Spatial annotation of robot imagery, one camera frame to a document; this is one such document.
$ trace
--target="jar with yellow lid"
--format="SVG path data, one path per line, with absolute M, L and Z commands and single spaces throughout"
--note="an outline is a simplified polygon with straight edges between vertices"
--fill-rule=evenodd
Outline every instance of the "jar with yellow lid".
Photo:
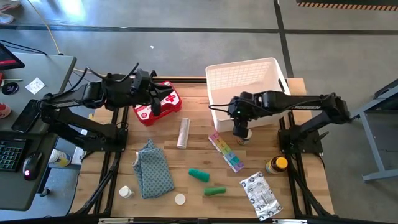
M 278 174 L 287 169 L 287 159 L 282 156 L 272 158 L 266 164 L 266 170 L 270 174 Z

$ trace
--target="concrete floor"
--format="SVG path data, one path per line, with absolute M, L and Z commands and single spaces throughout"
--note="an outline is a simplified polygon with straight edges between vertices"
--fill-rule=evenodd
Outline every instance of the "concrete floor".
M 57 0 L 32 1 L 49 24 L 100 27 L 200 27 L 277 29 L 273 0 Z M 27 2 L 10 11 L 13 24 L 41 26 Z M 280 1 L 286 29 L 398 30 L 398 12 L 314 9 Z M 136 62 L 160 75 L 205 75 L 217 63 L 274 57 L 285 73 L 279 34 L 199 32 L 75 32 L 56 31 L 61 51 L 76 56 L 77 68 L 101 73 L 130 71 Z M 47 31 L 1 30 L 1 38 L 50 54 L 57 51 Z M 309 94 L 336 92 L 351 110 L 398 77 L 398 35 L 287 34 L 294 77 L 305 79 Z M 77 77 L 72 75 L 71 82 Z M 87 115 L 90 110 L 77 110 Z M 326 175 L 337 215 L 345 218 L 397 222 L 398 178 L 364 184 L 362 174 L 376 171 L 359 121 L 324 128 Z M 73 146 L 63 144 L 65 151 Z M 383 153 L 394 167 L 397 152 Z M 27 212 L 0 211 L 0 220 L 65 214 L 72 201 L 77 172 L 53 170 L 53 195 L 35 198 Z

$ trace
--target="monitor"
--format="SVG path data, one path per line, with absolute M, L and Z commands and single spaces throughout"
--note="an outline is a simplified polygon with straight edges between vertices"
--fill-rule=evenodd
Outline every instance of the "monitor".
M 25 64 L 22 63 L 13 53 L 11 53 L 3 44 L 0 44 L 0 71 L 24 68 Z

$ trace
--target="towel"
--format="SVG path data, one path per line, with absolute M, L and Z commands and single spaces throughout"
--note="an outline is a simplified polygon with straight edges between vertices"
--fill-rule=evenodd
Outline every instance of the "towel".
M 137 152 L 137 159 L 132 168 L 136 173 L 143 199 L 156 198 L 174 189 L 163 150 L 156 147 L 151 139 Z

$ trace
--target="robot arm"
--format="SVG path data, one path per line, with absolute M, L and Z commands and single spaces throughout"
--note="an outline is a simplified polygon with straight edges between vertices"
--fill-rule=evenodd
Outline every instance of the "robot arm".
M 170 95 L 173 89 L 171 86 L 154 83 L 152 77 L 156 76 L 155 71 L 151 74 L 141 69 L 134 72 L 137 66 L 138 63 L 128 75 L 108 73 L 102 77 L 91 70 L 101 81 L 82 85 L 75 90 L 87 70 L 90 70 L 86 68 L 78 83 L 70 90 L 54 95 L 48 93 L 37 103 L 41 120 L 50 124 L 49 132 L 86 151 L 111 151 L 115 148 L 121 151 L 124 147 L 122 143 L 127 138 L 125 128 L 119 128 L 116 124 L 97 123 L 72 113 L 69 108 L 99 108 L 105 105 L 106 109 L 113 111 L 125 106 L 151 105 L 153 114 L 160 115 L 160 102 Z M 89 134 L 84 136 L 70 126 L 88 130 Z
M 235 136 L 245 138 L 248 135 L 248 122 L 265 116 L 279 114 L 286 110 L 319 110 L 318 116 L 303 125 L 292 127 L 295 130 L 292 139 L 298 139 L 309 132 L 327 124 L 343 124 L 349 121 L 346 102 L 334 93 L 319 96 L 289 96 L 279 91 L 260 93 L 242 92 L 234 96 L 228 105 L 228 115 L 233 118 Z

